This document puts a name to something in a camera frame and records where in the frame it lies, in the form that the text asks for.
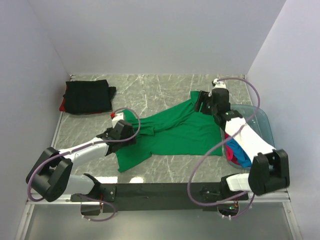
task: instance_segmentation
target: green shirt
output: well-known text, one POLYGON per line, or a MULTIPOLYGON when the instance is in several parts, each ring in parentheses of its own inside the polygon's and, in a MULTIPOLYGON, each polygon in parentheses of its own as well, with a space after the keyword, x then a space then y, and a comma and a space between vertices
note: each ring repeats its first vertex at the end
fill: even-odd
MULTIPOLYGON (((199 92, 192 91, 191 98, 183 103, 142 118, 136 144, 123 147, 115 154, 119 172, 124 172, 155 155, 204 155, 221 142, 221 132, 211 115, 194 111, 199 92)), ((138 120, 124 110, 125 120, 138 129, 138 120)), ((218 148, 211 155, 222 155, 218 148)))

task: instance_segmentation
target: blue cloth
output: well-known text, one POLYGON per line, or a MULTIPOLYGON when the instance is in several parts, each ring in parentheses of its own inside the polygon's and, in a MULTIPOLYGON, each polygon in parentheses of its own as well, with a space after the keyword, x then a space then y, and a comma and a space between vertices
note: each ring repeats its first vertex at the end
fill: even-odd
POLYGON ((229 148, 232 149, 233 155, 238 160, 238 163, 243 168, 251 167, 252 163, 246 152, 242 149, 242 147, 236 142, 236 140, 231 139, 226 142, 229 148))

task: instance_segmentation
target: white wall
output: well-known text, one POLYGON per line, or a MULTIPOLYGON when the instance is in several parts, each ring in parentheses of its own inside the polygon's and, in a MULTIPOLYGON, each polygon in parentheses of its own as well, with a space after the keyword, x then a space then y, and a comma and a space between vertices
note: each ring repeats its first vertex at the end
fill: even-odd
POLYGON ((26 176, 52 140, 69 76, 26 0, 0 1, 0 239, 14 239, 26 176))
POLYGON ((318 0, 287 0, 248 73, 276 146, 289 154, 289 194, 305 240, 320 239, 319 9, 318 0))
POLYGON ((29 2, 72 74, 246 74, 285 0, 29 2))

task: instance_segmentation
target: folded black cloth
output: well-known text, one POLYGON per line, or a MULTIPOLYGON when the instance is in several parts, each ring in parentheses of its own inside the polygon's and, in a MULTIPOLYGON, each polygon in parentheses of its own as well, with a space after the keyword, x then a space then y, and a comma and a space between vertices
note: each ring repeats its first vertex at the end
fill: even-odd
POLYGON ((111 100, 116 87, 107 80, 67 81, 64 109, 70 114, 103 113, 112 110, 111 100))

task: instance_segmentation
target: marble table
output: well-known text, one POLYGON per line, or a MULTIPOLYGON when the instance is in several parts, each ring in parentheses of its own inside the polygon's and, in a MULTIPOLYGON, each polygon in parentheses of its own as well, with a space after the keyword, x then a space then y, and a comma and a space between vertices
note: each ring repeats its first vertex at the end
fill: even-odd
MULTIPOLYGON (((72 81, 95 81, 106 79, 117 88, 112 100, 113 109, 128 107, 145 118, 189 99, 190 91, 209 91, 215 74, 107 74, 74 75, 72 81)), ((244 82, 226 82, 231 104, 251 105, 244 82)), ((65 149, 91 140, 111 126, 110 113, 71 115, 63 113, 55 138, 54 147, 65 149)), ((113 153, 92 159, 73 169, 72 173, 88 173, 102 183, 185 183, 201 156, 153 155, 141 164, 118 172, 117 157, 113 153)), ((221 177, 244 173, 227 163, 225 156, 210 156, 195 174, 194 182, 219 182, 221 177)))

